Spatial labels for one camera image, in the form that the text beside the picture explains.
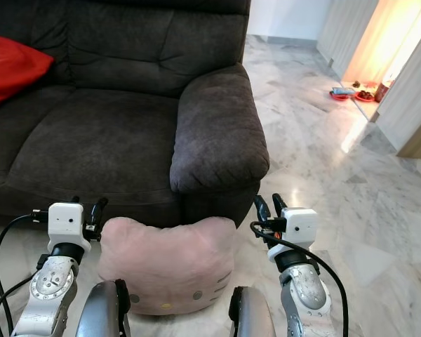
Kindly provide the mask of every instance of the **sofa armrest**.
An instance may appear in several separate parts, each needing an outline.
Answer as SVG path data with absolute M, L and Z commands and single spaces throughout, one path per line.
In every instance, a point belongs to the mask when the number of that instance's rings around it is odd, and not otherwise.
M 258 182 L 269 168 L 245 69 L 236 64 L 193 80 L 180 97 L 174 192 L 227 190 Z

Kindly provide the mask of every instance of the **sofa backrest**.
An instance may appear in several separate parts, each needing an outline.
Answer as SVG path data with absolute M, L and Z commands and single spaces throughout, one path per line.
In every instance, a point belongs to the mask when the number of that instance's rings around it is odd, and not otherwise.
M 0 35 L 55 57 L 51 81 L 178 97 L 241 61 L 250 0 L 0 0 Z

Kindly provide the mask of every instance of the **red plate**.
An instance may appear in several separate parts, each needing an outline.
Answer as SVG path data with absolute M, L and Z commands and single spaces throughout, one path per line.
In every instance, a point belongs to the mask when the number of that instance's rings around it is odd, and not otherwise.
M 366 100 L 365 98 L 359 97 L 359 94 L 360 94 L 360 91 L 354 95 L 354 97 L 357 100 L 361 100 L 362 102 L 373 102 L 374 101 L 374 95 L 373 95 L 373 98 L 371 98 L 370 100 Z
M 334 92 L 332 92 L 332 91 L 329 91 L 329 95 L 334 100 L 347 100 L 349 98 L 349 95 L 335 95 Z

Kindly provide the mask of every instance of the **hello kitty cushion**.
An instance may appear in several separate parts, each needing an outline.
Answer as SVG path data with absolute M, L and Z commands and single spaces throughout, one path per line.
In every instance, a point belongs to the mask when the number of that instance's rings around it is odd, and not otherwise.
M 212 305 L 228 285 L 235 231 L 226 218 L 164 229 L 113 218 L 102 231 L 98 274 L 126 281 L 134 313 L 197 311 Z

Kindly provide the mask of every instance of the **sofa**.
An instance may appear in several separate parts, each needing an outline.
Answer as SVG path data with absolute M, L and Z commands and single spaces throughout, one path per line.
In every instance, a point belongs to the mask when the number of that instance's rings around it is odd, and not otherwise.
M 269 169 L 241 65 L 249 0 L 0 0 L 55 58 L 0 105 L 0 214 L 107 197 L 106 219 L 240 225 Z

